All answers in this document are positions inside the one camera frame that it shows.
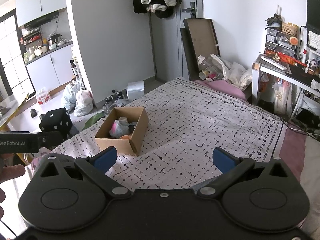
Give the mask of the person's left hand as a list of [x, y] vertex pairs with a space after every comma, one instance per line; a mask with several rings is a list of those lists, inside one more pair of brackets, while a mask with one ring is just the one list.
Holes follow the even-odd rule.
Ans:
[[[4, 164], [4, 161], [11, 158], [13, 154], [2, 153], [1, 154], [1, 164]], [[2, 166], [1, 169], [1, 183], [7, 180], [18, 178], [25, 174], [25, 168], [21, 164], [13, 165], [13, 166]], [[5, 192], [1, 189], [1, 203], [5, 200]], [[4, 215], [4, 210], [1, 207], [1, 215], [0, 218]]]

